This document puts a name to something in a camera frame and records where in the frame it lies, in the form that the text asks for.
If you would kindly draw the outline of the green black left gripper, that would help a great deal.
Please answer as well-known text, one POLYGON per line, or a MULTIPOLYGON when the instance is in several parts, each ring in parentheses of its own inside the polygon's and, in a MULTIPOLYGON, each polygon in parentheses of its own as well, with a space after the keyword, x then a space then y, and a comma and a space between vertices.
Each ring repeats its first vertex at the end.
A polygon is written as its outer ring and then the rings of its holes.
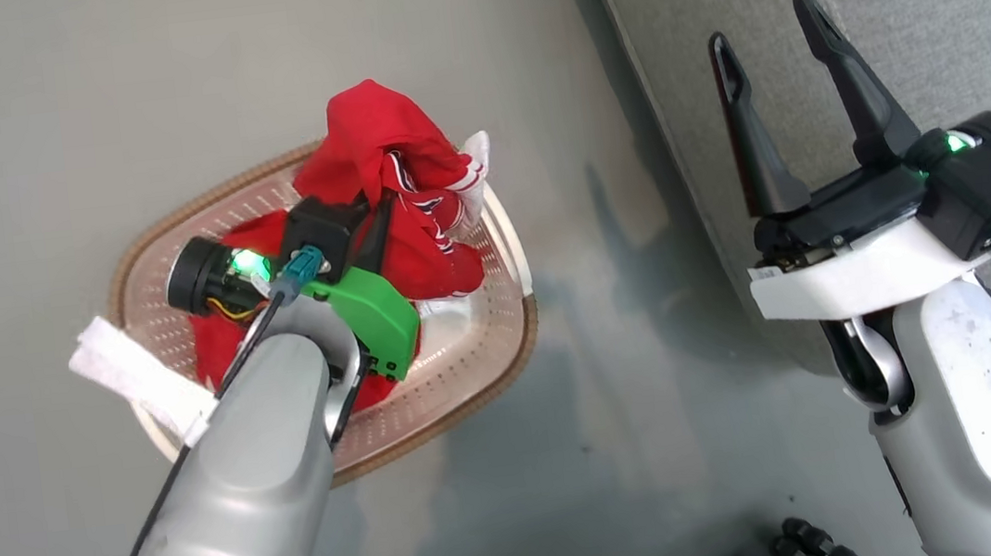
POLYGON ((246 333, 274 292, 314 299, 331 306, 362 343, 371 373, 404 379, 420 323, 412 301, 381 274, 396 200, 384 190, 354 229, 331 223, 314 232, 292 228, 296 244, 283 259, 205 237, 189 240, 165 282, 167 304, 246 333))

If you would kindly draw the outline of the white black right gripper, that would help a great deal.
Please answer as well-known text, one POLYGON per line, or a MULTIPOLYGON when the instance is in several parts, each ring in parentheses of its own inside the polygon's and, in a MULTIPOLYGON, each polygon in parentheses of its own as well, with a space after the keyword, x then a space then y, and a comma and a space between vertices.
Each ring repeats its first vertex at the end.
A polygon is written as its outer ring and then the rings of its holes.
POLYGON ((722 32, 709 45, 720 109, 761 260, 769 320, 846 320, 929 294, 991 255, 991 111, 921 135, 818 0, 794 0, 811 55, 853 127, 861 169, 811 195, 789 171, 722 32))

